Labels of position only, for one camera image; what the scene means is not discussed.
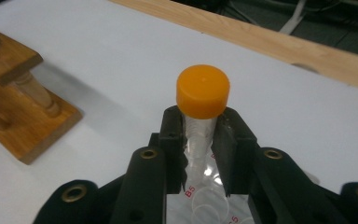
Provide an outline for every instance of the centrifuge tube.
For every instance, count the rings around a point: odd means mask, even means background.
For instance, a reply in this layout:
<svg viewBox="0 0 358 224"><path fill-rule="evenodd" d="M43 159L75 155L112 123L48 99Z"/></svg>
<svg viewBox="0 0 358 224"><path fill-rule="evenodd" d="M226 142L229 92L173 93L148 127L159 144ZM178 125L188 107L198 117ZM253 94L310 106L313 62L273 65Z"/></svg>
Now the centrifuge tube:
<svg viewBox="0 0 358 224"><path fill-rule="evenodd" d="M176 84L176 103L186 130L187 182L200 182L205 171L205 155L213 141L217 117L224 112L229 81L224 72L205 64L185 69Z"/></svg>

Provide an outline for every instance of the wooden board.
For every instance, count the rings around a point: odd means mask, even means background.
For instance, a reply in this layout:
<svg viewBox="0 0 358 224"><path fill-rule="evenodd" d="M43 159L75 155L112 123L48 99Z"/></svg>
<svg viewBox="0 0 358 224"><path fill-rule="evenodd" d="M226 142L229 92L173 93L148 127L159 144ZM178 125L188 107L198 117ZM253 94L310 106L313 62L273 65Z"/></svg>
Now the wooden board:
<svg viewBox="0 0 358 224"><path fill-rule="evenodd" d="M36 51L0 34L0 85L9 84L42 61Z"/></svg>
<svg viewBox="0 0 358 224"><path fill-rule="evenodd" d="M358 55L169 0L110 0L358 87Z"/></svg>
<svg viewBox="0 0 358 224"><path fill-rule="evenodd" d="M80 119L79 111L50 92L61 108L58 117L51 118L15 85L0 86L0 114L10 126L0 131L1 144L20 161L29 164L69 131Z"/></svg>

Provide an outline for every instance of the wooden test tube rack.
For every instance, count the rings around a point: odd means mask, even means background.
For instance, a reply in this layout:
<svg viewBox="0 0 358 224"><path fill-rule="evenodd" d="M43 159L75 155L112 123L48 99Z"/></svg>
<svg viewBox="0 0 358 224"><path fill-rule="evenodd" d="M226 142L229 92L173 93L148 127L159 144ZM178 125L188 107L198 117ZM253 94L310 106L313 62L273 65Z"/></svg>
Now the wooden test tube rack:
<svg viewBox="0 0 358 224"><path fill-rule="evenodd" d="M37 52L0 33L0 143L26 164L82 117L30 73L42 62Z"/></svg>

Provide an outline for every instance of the orange cap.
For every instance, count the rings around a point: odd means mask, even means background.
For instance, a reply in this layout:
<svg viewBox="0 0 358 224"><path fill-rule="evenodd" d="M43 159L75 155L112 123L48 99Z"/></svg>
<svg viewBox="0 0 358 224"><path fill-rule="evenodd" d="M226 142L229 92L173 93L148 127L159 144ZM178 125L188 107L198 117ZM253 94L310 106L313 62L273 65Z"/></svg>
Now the orange cap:
<svg viewBox="0 0 358 224"><path fill-rule="evenodd" d="M226 109L229 81L224 72L199 64L185 69L176 83L179 109L194 119L212 119Z"/></svg>

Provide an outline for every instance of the white table surface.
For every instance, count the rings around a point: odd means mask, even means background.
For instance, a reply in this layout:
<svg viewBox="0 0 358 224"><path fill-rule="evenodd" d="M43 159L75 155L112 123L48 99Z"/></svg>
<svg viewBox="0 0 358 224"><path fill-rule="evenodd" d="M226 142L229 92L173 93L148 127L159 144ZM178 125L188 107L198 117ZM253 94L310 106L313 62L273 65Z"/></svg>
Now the white table surface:
<svg viewBox="0 0 358 224"><path fill-rule="evenodd" d="M227 73L228 106L260 146L286 151L334 192L358 181L357 88L103 0L7 1L0 32L38 51L36 78L84 114L32 165L0 145L0 223L31 223L73 179L102 186L124 174L175 104L177 76L197 63Z"/></svg>

